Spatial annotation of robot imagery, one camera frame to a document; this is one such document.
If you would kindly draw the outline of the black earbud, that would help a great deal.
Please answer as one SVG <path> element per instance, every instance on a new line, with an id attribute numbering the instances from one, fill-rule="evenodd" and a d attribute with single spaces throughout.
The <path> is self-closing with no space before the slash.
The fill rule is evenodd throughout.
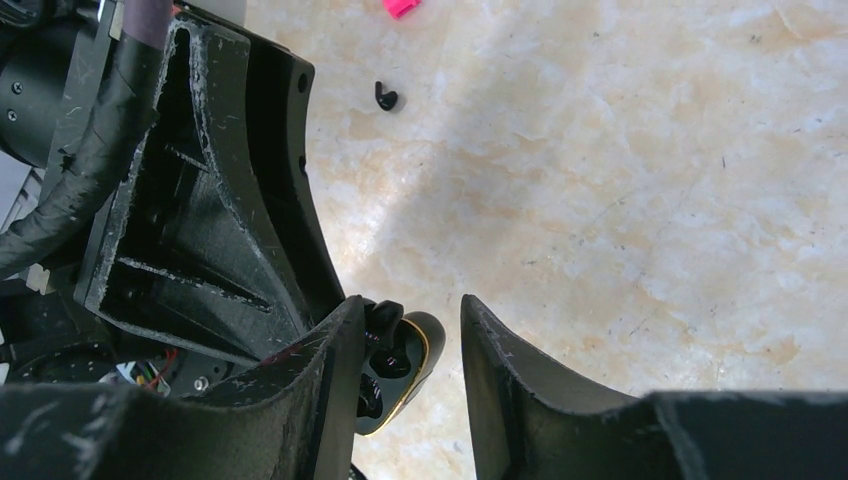
<path id="1" fill-rule="evenodd" d="M 364 313 L 366 350 L 362 377 L 376 380 L 407 376 L 411 372 L 411 361 L 405 342 L 400 340 L 396 345 L 404 307 L 390 300 L 376 303 L 365 299 Z"/>
<path id="2" fill-rule="evenodd" d="M 386 112 L 392 111 L 400 100 L 399 94 L 394 90 L 386 90 L 381 81 L 375 82 L 374 97 L 380 109 Z"/>

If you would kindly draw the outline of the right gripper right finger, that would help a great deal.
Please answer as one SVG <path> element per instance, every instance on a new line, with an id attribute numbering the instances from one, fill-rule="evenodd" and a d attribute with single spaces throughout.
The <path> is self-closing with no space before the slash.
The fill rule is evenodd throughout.
<path id="1" fill-rule="evenodd" d="M 633 397 L 554 360 L 477 297 L 461 302 L 480 479 L 843 479 L 843 392 Z"/>

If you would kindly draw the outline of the black earbud charging case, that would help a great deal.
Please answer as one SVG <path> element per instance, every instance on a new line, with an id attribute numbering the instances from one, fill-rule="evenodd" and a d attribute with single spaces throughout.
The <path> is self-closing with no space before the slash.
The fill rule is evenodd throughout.
<path id="1" fill-rule="evenodd" d="M 446 344 L 443 324 L 433 315 L 393 301 L 367 299 L 365 357 L 355 433 L 371 436 L 392 421 L 433 373 Z"/>

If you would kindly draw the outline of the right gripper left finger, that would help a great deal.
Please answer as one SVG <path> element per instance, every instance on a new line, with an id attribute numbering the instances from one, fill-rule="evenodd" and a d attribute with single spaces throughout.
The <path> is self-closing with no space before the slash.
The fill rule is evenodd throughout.
<path id="1" fill-rule="evenodd" d="M 183 398 L 139 387 L 1 390 L 5 479 L 344 479 L 364 356 L 364 302 L 252 369 Z"/>

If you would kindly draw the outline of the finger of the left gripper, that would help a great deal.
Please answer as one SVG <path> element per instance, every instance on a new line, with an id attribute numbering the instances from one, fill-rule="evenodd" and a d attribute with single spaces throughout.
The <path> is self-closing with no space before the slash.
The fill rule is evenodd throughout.
<path id="1" fill-rule="evenodd" d="M 345 298 L 307 173 L 306 126 L 314 66 L 266 39 L 251 43 L 246 111 L 252 166 L 290 271 L 290 291 L 314 326 Z"/>
<path id="2" fill-rule="evenodd" d="M 157 117 L 104 217 L 119 264 L 150 283 L 152 339 L 249 365 L 313 326 L 250 159 L 247 75 L 263 39 L 203 13 L 170 25 Z"/>

